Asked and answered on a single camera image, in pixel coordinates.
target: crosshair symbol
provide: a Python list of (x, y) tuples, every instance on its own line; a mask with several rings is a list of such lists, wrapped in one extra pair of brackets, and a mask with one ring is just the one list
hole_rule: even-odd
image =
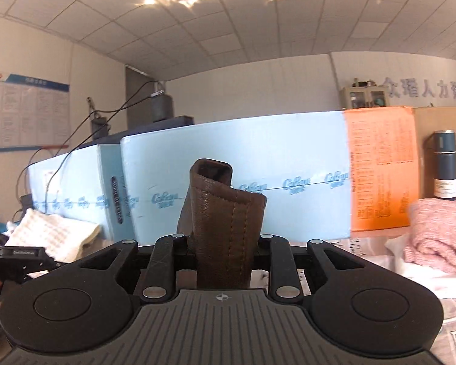
[(221, 294), (215, 296), (215, 298), (217, 300), (219, 300), (220, 302), (224, 302), (224, 301), (228, 300), (230, 297), (224, 293), (221, 293)]

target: brown leather pouch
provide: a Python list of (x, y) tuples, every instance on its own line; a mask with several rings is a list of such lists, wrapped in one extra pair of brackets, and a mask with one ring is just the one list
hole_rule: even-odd
[(190, 170), (190, 187), (178, 222), (197, 258), (200, 289), (250, 286), (253, 256), (266, 197), (230, 187), (231, 166), (200, 159)]

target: thermos white label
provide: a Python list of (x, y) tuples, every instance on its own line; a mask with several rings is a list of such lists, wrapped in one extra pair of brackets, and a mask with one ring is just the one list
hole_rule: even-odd
[(456, 197), (456, 179), (434, 179), (434, 196), (443, 199)]

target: pink towel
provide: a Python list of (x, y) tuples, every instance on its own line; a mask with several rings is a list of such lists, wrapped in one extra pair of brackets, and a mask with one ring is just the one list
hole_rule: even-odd
[(456, 273), (456, 201), (420, 199), (410, 207), (405, 262)]

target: light blue cardboard box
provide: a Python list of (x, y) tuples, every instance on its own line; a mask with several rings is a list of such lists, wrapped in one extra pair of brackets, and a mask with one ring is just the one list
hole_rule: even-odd
[[(47, 183), (65, 157), (59, 155), (29, 167), (37, 210), (45, 212)], [(49, 185), (47, 213), (100, 224), (107, 240), (135, 238), (119, 144), (73, 151)]]
[(232, 185), (267, 197), (262, 232), (293, 241), (350, 235), (351, 183), (341, 111), (259, 116), (125, 137), (123, 170), (141, 244), (176, 231), (200, 158), (233, 167)]

